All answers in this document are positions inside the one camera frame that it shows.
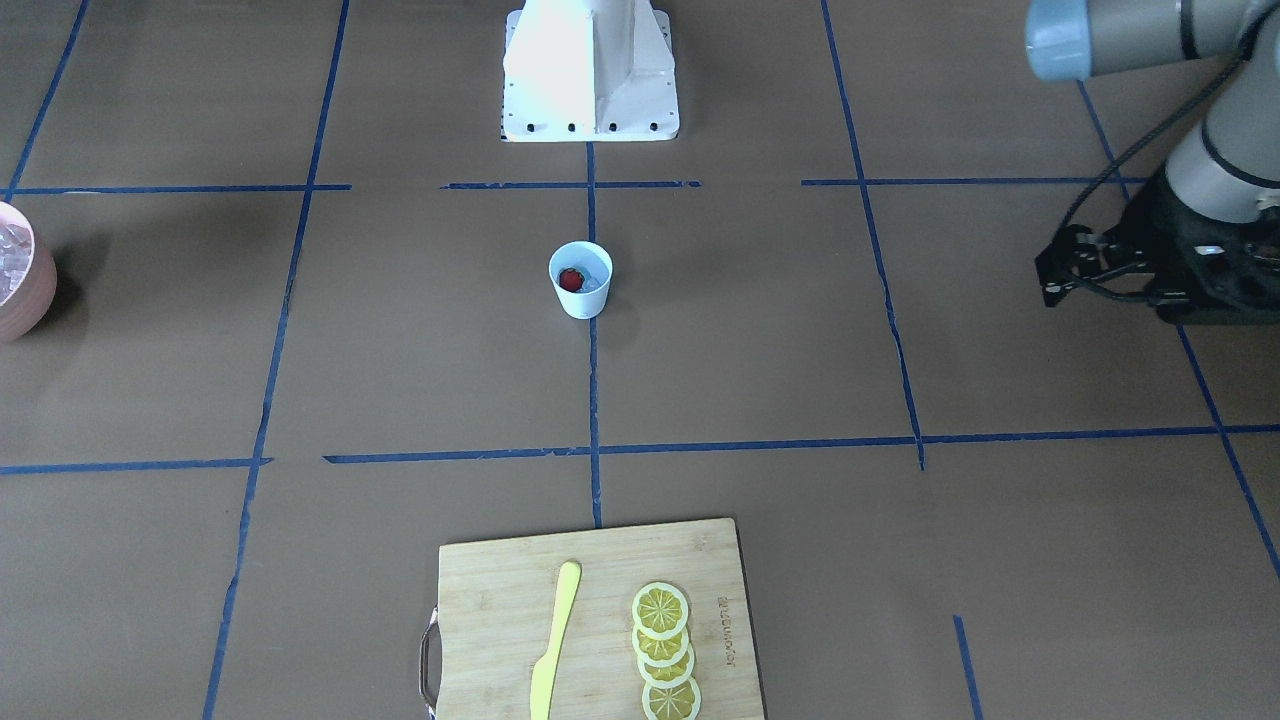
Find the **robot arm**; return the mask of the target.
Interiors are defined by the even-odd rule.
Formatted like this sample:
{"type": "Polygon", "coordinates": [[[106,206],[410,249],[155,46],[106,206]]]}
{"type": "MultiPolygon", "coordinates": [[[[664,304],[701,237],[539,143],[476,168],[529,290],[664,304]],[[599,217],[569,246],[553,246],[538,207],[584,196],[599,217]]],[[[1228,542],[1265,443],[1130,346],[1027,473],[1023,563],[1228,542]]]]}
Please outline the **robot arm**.
{"type": "Polygon", "coordinates": [[[1277,320],[1277,23],[1275,1],[1030,3],[1027,59],[1046,82],[1228,56],[1069,206],[1036,258],[1047,307],[1089,291],[1174,324],[1277,320]],[[1075,223],[1094,190],[1201,104],[1112,228],[1075,223]]]}

